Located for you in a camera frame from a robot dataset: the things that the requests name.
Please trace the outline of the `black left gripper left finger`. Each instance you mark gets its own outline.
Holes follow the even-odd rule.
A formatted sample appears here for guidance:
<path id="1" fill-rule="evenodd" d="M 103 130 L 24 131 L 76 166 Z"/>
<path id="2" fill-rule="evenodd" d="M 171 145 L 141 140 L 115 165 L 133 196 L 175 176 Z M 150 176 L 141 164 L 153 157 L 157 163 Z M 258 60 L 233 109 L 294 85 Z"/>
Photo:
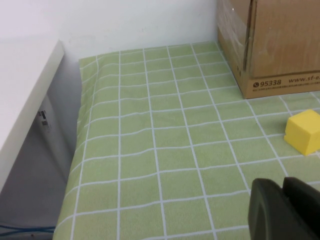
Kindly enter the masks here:
<path id="1" fill-rule="evenodd" d="M 248 208 L 252 240 L 318 240 L 283 192 L 283 186 L 266 178 L 252 182 Z"/>

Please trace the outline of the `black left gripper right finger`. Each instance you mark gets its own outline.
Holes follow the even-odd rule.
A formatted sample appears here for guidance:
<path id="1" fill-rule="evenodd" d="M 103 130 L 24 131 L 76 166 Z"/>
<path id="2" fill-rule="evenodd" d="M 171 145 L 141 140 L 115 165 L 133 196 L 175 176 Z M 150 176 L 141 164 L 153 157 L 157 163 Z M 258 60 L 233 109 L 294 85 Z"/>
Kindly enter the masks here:
<path id="1" fill-rule="evenodd" d="M 295 177 L 285 177 L 282 191 L 295 211 L 314 232 L 320 232 L 320 192 Z"/>

